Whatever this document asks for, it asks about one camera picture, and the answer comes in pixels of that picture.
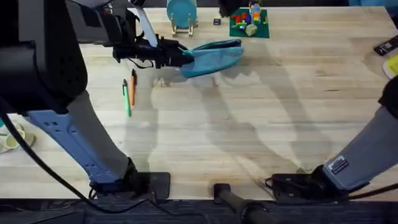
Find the blue pouch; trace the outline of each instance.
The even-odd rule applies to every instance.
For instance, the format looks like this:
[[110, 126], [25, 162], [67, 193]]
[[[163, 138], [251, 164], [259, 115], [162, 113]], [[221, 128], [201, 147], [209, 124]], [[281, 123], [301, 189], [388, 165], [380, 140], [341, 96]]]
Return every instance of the blue pouch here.
[[192, 50], [184, 51], [195, 59], [180, 68], [185, 78], [206, 75], [237, 64], [243, 55], [242, 41], [239, 39], [211, 42]]

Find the orange pen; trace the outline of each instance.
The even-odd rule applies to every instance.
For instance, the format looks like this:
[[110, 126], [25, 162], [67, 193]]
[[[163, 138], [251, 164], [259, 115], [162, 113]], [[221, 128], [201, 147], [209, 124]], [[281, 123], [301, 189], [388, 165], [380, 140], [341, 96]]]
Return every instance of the orange pen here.
[[131, 79], [130, 79], [130, 105], [134, 106], [134, 95], [136, 94], [136, 85], [137, 85], [137, 73], [133, 69], [131, 72]]

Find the teal mug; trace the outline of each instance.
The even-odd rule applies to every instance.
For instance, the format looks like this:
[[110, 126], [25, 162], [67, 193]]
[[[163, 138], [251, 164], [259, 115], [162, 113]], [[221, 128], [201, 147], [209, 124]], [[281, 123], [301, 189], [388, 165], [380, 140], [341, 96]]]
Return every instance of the teal mug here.
[[197, 20], [197, 0], [167, 0], [167, 16], [174, 18], [174, 24], [178, 28], [188, 28], [188, 18], [191, 15], [191, 20]]

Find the label sticker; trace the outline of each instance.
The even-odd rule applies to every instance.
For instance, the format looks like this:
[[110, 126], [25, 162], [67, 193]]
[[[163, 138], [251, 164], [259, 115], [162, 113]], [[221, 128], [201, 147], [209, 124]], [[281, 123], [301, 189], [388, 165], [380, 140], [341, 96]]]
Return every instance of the label sticker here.
[[343, 156], [339, 156], [331, 164], [328, 165], [328, 168], [333, 174], [336, 175], [340, 173], [343, 169], [348, 167], [348, 165], [348, 161]]

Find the wooden tabletop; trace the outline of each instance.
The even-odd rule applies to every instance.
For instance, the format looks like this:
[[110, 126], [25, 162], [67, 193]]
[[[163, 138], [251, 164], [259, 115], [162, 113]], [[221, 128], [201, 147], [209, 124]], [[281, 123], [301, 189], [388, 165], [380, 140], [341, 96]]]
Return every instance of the wooden tabletop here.
[[[171, 39], [165, 9], [148, 9], [157, 33]], [[173, 68], [138, 70], [136, 105], [126, 116], [121, 85], [133, 67], [111, 49], [82, 45], [87, 90], [101, 122], [139, 170], [167, 171], [170, 198], [210, 198], [227, 182], [244, 198], [270, 199], [257, 180], [274, 173], [311, 172], [339, 153], [379, 107], [387, 82], [373, 47], [398, 34], [383, 7], [270, 8], [270, 39], [242, 39], [244, 57], [233, 68], [186, 80]], [[226, 40], [228, 20], [218, 9], [198, 9], [187, 47]], [[43, 132], [34, 150], [87, 194], [88, 177]], [[0, 155], [1, 198], [75, 197], [23, 151]], [[396, 182], [398, 169], [365, 190]], [[398, 200], [389, 193], [368, 200]]]

